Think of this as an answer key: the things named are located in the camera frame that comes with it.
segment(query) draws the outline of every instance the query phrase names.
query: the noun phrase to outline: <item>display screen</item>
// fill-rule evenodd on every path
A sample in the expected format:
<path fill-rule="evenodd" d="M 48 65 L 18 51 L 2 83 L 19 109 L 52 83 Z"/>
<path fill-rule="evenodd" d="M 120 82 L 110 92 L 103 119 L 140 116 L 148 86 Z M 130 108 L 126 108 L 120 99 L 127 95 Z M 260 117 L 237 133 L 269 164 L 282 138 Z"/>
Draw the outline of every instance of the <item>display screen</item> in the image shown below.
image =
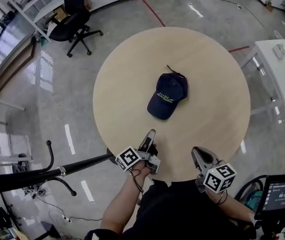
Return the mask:
<path fill-rule="evenodd" d="M 272 211 L 285 208 L 285 182 L 271 183 L 264 201 L 262 211 Z"/>

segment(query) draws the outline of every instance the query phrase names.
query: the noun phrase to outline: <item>metal stand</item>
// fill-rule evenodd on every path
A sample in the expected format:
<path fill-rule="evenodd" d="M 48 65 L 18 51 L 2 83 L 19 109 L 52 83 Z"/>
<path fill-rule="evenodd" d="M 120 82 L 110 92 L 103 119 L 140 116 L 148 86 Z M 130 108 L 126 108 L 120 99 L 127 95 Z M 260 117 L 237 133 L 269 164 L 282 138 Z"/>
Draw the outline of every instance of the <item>metal stand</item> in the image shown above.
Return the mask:
<path fill-rule="evenodd" d="M 52 150 L 52 142 L 47 140 L 46 142 L 49 153 L 50 153 L 50 164 L 47 168 L 32 170 L 26 172 L 18 172 L 11 174 L 1 174 L 0 175 L 0 192 L 11 191 L 16 189 L 26 188 L 32 185 L 42 185 L 48 181 L 59 181 L 63 183 L 67 189 L 70 191 L 72 196 L 75 196 L 77 193 L 68 185 L 67 182 L 59 176 L 64 177 L 69 174 L 76 173 L 88 167 L 99 164 L 105 160 L 111 159 L 114 157 L 113 154 L 104 154 L 87 160 L 74 162 L 67 164 L 57 169 L 50 170 L 54 164 L 54 154 Z"/>

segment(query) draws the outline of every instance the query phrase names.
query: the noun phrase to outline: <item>glossy floor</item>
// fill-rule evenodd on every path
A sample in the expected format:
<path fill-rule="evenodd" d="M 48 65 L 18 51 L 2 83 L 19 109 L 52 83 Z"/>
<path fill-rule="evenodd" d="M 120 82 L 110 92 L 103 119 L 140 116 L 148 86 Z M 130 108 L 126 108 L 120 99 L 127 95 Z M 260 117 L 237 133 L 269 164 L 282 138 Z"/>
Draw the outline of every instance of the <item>glossy floor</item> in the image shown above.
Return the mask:
<path fill-rule="evenodd" d="M 269 12 L 257 0 L 230 0 L 245 5 L 247 9 L 243 10 L 219 0 L 145 1 L 166 26 L 199 31 L 227 50 L 274 39 L 274 31 L 285 38 L 285 14 L 277 9 Z M 31 168 L 36 169 L 49 164 L 46 140 L 52 141 L 54 168 L 105 153 L 92 108 L 100 67 L 122 41 L 162 25 L 147 5 L 138 0 L 123 0 L 101 8 L 92 14 L 89 24 L 93 30 L 104 32 L 104 36 L 86 38 L 91 56 L 86 55 L 82 45 L 77 45 L 73 57 L 68 58 L 68 42 L 52 41 L 39 46 L 34 60 L 1 92 L 4 100 L 26 107 L 25 112 L 0 109 L 0 119 L 8 123 L 6 128 L 0 125 L 3 155 L 8 151 L 12 155 L 32 154 Z M 232 55 L 239 62 L 248 52 L 249 49 L 244 49 Z M 270 98 L 259 74 L 257 71 L 246 76 L 253 109 Z M 231 194 L 255 176 L 285 173 L 285 107 L 251 116 L 244 141 L 230 162 L 238 171 Z M 7 166 L 2 171 L 10 172 L 11 168 Z M 72 197 L 60 183 L 49 182 L 42 186 L 46 195 L 41 199 L 63 209 L 67 217 L 100 219 L 125 177 L 118 166 L 105 161 L 65 178 L 77 196 Z M 69 223 L 62 219 L 62 211 L 37 198 L 33 200 L 30 195 L 24 196 L 21 189 L 6 192 L 5 197 L 14 205 L 13 211 L 21 217 L 21 228 L 30 239 L 43 232 L 40 221 L 53 223 L 59 231 L 81 239 L 100 225 L 99 221 L 81 219 Z"/>

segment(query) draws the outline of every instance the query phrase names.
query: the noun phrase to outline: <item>person's arm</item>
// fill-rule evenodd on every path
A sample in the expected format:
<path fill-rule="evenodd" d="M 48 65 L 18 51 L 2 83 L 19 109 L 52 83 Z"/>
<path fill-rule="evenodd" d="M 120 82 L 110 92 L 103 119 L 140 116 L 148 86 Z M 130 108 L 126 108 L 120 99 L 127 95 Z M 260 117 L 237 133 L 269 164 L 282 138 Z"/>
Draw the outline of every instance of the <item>person's arm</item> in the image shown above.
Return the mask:
<path fill-rule="evenodd" d="M 211 190 L 206 189 L 206 194 L 215 204 L 220 200 L 220 198 L 220 202 L 227 198 L 222 204 L 217 204 L 227 216 L 246 222 L 252 222 L 250 215 L 255 215 L 255 213 L 236 199 L 232 198 L 230 195 L 227 195 L 226 197 L 226 191 L 224 191 L 222 195 L 221 193 L 216 194 Z"/>
<path fill-rule="evenodd" d="M 136 176 L 136 182 L 141 188 L 143 188 L 145 178 L 150 172 L 150 168 L 146 167 L 144 161 L 136 163 L 132 168 L 132 174 L 133 176 Z M 104 212 L 100 228 L 111 230 L 118 235 L 121 235 L 129 219 L 133 215 L 139 194 L 140 191 L 137 188 L 133 177 L 129 175 L 120 192 L 111 201 Z"/>

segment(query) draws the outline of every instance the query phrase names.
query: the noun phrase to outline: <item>black shirt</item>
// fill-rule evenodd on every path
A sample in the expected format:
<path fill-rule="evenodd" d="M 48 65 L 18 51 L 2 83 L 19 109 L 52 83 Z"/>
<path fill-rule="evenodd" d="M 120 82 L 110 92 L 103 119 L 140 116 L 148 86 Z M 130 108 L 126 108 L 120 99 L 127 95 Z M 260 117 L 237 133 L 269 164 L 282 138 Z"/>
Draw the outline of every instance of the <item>black shirt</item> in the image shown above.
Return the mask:
<path fill-rule="evenodd" d="M 194 181 L 176 182 L 170 187 L 158 181 L 143 195 L 136 222 L 121 237 L 111 230 L 96 229 L 85 240 L 91 240 L 93 233 L 99 240 L 249 239 L 217 204 L 198 192 Z"/>

